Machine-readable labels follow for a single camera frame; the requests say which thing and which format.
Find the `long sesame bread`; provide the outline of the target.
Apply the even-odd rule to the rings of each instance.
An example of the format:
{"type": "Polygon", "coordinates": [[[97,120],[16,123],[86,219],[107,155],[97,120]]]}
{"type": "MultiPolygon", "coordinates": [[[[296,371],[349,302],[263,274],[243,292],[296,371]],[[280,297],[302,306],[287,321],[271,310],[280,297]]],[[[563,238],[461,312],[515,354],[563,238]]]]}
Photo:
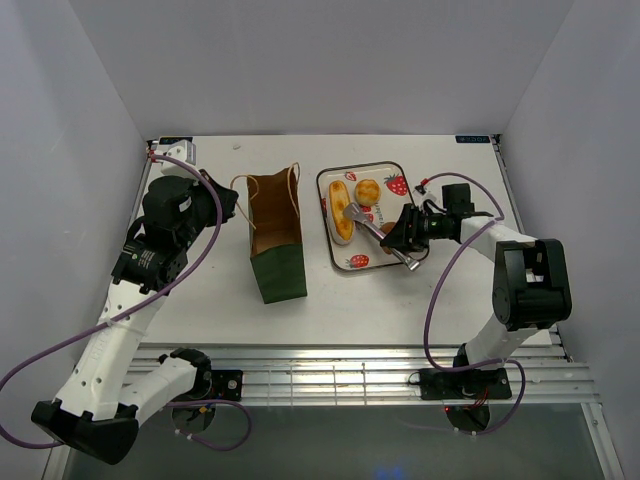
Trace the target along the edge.
{"type": "Polygon", "coordinates": [[[330,234],[338,245],[348,245],[354,235],[354,221],[344,214],[345,208],[350,203],[351,198],[346,184],[340,180],[331,182],[327,194],[327,219],[330,234]]]}

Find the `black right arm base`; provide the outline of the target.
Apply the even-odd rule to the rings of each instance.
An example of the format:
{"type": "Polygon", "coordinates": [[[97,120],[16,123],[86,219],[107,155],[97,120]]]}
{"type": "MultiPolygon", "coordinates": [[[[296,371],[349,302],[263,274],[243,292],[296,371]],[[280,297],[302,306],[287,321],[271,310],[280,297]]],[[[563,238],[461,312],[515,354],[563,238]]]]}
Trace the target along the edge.
{"type": "Polygon", "coordinates": [[[409,380],[418,386],[422,400],[508,400],[512,391],[504,368],[497,370],[473,369],[458,373],[424,368],[409,380]]]}

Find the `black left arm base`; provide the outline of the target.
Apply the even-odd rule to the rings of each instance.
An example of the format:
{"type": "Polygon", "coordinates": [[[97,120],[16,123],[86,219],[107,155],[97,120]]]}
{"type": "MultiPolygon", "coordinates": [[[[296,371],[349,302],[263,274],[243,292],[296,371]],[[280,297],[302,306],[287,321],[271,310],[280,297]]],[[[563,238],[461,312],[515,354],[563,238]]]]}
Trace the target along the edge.
{"type": "Polygon", "coordinates": [[[242,370],[212,370],[210,396],[239,402],[242,399],[243,377],[242,370]]]}

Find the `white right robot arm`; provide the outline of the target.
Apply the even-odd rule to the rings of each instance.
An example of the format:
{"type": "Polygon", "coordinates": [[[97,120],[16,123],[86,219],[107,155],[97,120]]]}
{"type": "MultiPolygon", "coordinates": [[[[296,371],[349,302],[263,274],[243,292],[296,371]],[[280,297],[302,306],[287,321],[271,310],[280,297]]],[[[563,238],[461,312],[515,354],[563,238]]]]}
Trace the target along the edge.
{"type": "Polygon", "coordinates": [[[425,347],[429,346],[437,296],[464,250],[471,247],[493,262],[491,317],[460,347],[451,367],[433,365],[452,372],[451,382],[458,394],[474,397],[488,384],[485,370],[501,368],[525,340],[569,317],[572,298],[565,252],[556,239],[536,239],[506,227],[501,210],[496,216],[478,211],[467,183],[445,185],[442,195],[440,210],[428,200],[422,207],[405,205],[380,245],[409,254],[427,249],[433,240],[459,244],[429,301],[425,347]]]}

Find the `green brown paper bag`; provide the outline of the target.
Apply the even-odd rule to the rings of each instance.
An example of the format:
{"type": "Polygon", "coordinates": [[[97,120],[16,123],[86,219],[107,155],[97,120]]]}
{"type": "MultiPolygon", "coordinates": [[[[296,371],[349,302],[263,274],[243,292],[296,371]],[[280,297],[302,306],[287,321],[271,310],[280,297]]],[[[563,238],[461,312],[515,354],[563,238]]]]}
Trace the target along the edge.
{"type": "Polygon", "coordinates": [[[247,207],[239,212],[249,224],[250,263],[265,304],[307,295],[297,162],[271,175],[238,174],[246,180],[247,207]]]}

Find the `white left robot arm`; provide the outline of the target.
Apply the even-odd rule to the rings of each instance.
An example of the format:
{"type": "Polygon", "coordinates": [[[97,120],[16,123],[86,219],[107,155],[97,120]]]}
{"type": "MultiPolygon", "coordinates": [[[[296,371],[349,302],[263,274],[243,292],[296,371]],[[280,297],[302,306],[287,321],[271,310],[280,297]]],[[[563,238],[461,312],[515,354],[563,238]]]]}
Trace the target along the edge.
{"type": "Polygon", "coordinates": [[[212,393],[210,359],[194,349],[163,355],[160,365],[123,384],[134,354],[182,271],[193,271],[189,248],[203,230],[234,215],[237,192],[210,177],[163,175],[142,198],[112,271],[99,331],[53,400],[40,401],[33,423],[59,442],[115,465],[131,450],[140,426],[174,400],[212,393]]]}

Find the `metal food tongs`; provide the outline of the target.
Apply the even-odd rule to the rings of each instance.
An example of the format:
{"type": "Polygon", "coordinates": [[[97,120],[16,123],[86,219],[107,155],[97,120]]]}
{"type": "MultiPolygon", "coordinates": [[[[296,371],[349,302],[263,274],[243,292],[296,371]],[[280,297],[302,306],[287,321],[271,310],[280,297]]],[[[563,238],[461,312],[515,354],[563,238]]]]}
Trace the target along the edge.
{"type": "MultiPolygon", "coordinates": [[[[352,202],[348,204],[343,210],[343,215],[355,223],[362,225],[364,229],[378,241],[379,245],[382,245],[382,241],[386,237],[386,234],[367,218],[357,203],[352,202]]],[[[388,247],[388,250],[411,272],[415,272],[421,266],[420,261],[413,259],[409,255],[406,255],[393,247],[388,247]]]]}

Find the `small round bun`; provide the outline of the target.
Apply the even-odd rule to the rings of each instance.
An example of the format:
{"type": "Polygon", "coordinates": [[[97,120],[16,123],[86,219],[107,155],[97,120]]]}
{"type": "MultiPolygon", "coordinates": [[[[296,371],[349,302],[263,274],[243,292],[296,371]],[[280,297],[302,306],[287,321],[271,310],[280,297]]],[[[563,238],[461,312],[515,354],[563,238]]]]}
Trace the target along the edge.
{"type": "Polygon", "coordinates": [[[354,195],[359,205],[371,207],[379,201],[381,188],[376,180],[363,179],[356,184],[354,195]]]}

